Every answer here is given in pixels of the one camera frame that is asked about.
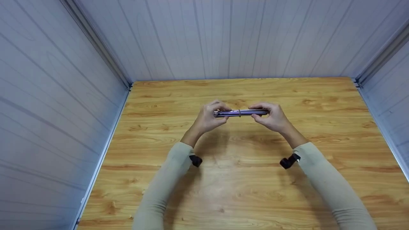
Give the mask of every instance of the beige sleeve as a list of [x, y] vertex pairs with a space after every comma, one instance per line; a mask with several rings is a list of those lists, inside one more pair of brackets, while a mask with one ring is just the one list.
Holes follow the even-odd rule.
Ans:
[[341, 230], [376, 229], [361, 199], [316, 146], [309, 142], [293, 150], [312, 186], [329, 206]]
[[177, 182], [192, 164], [190, 155], [193, 155], [193, 148], [187, 144], [178, 142], [172, 147], [144, 193], [132, 230], [163, 230], [166, 205]]

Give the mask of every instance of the wooden table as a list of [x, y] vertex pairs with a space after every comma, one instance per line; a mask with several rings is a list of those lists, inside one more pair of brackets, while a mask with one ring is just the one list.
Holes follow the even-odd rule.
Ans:
[[[409, 184], [347, 77], [141, 81], [135, 83], [81, 218], [80, 230], [130, 229], [149, 181], [202, 104], [233, 109], [281, 104], [289, 120], [347, 179], [379, 229], [409, 226]], [[337, 229], [295, 165], [291, 148], [251, 117], [231, 117], [203, 136], [203, 158], [180, 181], [165, 229]]]

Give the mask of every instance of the black cuff clip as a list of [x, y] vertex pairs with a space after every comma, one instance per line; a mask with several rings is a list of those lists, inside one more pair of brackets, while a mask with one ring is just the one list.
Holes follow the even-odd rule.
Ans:
[[301, 159], [301, 157], [295, 153], [291, 154], [291, 156], [287, 159], [287, 158], [283, 158], [282, 160], [280, 160], [280, 165], [284, 168], [284, 169], [289, 169], [291, 168], [291, 166], [297, 161], [299, 162]]
[[196, 155], [190, 155], [189, 158], [192, 161], [192, 164], [196, 167], [199, 167], [200, 164], [203, 162], [203, 160]]

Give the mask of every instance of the white paneled wall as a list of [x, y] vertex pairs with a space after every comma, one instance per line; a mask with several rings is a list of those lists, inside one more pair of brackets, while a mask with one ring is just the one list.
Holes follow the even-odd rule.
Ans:
[[408, 0], [77, 0], [132, 80], [357, 76]]
[[0, 1], [0, 229], [72, 230], [128, 90], [64, 6]]
[[409, 166], [409, 43], [406, 43], [372, 78], [362, 93], [372, 115], [391, 137], [398, 161]]

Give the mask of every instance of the wrist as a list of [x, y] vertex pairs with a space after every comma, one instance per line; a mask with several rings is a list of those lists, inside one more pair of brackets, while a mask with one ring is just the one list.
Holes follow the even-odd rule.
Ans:
[[281, 134], [281, 135], [289, 135], [289, 134], [291, 134], [293, 131], [294, 131], [294, 126], [290, 123], [290, 122], [287, 122], [283, 127], [282, 127], [282, 129], [279, 131], [279, 133]]
[[199, 138], [202, 135], [203, 133], [200, 132], [199, 129], [192, 126], [185, 132], [180, 142], [190, 145], [192, 148], [194, 148], [196, 145], [196, 142], [199, 140]]

